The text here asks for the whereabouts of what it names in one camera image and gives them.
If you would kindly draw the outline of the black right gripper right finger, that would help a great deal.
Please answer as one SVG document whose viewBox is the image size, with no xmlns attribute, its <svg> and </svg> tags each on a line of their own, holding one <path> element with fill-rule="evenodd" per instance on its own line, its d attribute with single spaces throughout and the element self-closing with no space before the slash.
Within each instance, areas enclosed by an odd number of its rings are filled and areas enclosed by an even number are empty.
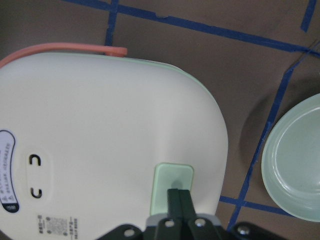
<svg viewBox="0 0 320 240">
<path fill-rule="evenodd" d="M 179 216 L 184 220 L 190 220 L 196 217 L 196 212 L 193 205 L 193 200 L 189 190 L 178 190 L 180 214 Z"/>
</svg>

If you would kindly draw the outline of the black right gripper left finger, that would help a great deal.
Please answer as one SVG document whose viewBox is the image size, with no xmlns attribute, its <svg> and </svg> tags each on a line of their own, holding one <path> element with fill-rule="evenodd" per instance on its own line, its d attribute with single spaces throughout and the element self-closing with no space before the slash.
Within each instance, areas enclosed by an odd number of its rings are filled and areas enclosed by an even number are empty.
<svg viewBox="0 0 320 240">
<path fill-rule="evenodd" d="M 170 218 L 183 217 L 180 194 L 177 188 L 167 190 L 167 214 Z"/>
</svg>

